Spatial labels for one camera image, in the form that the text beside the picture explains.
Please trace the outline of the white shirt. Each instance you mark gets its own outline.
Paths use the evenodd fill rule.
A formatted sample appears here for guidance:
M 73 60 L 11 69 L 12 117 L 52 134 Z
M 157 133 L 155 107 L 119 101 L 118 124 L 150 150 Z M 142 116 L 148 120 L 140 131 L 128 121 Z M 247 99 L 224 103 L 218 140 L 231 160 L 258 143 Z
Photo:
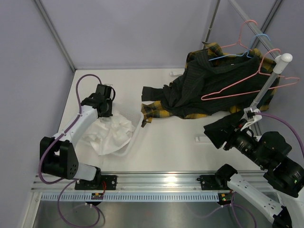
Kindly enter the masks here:
M 120 112 L 114 111 L 111 117 L 101 117 L 94 121 L 78 143 L 98 156 L 108 155 L 127 145 L 134 131 L 132 122 Z

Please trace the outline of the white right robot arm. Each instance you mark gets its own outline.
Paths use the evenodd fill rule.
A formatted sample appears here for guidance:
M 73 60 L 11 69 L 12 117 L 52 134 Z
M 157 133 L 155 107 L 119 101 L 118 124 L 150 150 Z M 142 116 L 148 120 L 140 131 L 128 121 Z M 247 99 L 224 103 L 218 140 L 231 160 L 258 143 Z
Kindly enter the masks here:
M 229 164 L 221 166 L 213 180 L 222 189 L 240 194 L 258 209 L 274 228 L 302 228 L 304 226 L 304 169 L 288 157 L 292 146 L 276 131 L 264 133 L 257 139 L 250 125 L 267 114 L 258 109 L 246 114 L 231 114 L 204 126 L 204 134 L 212 144 L 225 151 L 237 149 L 261 170 L 263 177 L 277 192 L 281 203 L 245 181 Z

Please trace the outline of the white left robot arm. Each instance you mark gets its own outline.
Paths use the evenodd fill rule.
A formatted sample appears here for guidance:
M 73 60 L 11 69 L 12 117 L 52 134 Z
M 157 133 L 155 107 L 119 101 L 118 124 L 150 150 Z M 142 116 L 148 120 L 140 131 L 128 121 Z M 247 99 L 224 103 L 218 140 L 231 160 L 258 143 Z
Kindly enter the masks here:
M 111 86 L 99 83 L 89 97 L 78 99 L 79 111 L 62 131 L 40 141 L 38 176 L 43 183 L 55 183 L 44 179 L 43 174 L 49 174 L 58 177 L 59 181 L 79 181 L 93 190 L 104 184 L 99 168 L 78 161 L 75 147 L 94 121 L 112 116 L 115 95 Z

